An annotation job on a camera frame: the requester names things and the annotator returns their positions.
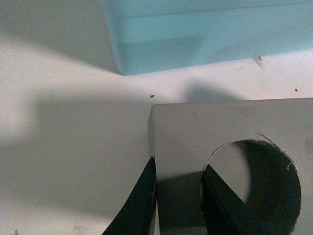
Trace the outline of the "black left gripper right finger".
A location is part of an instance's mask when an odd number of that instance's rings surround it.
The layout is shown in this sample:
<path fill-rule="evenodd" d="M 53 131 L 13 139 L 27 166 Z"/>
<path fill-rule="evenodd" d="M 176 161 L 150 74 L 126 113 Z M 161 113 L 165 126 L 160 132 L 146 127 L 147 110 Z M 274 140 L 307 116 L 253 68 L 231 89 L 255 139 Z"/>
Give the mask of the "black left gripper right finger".
<path fill-rule="evenodd" d="M 209 235 L 253 235 L 250 210 L 208 165 L 201 177 L 201 208 Z"/>

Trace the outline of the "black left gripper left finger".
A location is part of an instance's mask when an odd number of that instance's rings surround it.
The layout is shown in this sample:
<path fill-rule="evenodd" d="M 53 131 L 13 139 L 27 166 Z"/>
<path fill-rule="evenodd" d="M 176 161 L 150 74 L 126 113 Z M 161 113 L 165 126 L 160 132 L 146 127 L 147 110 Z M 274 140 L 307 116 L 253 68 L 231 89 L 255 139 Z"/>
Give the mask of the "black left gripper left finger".
<path fill-rule="evenodd" d="M 143 169 L 131 194 L 105 229 L 105 235 L 153 235 L 157 207 L 157 176 L 153 157 Z"/>

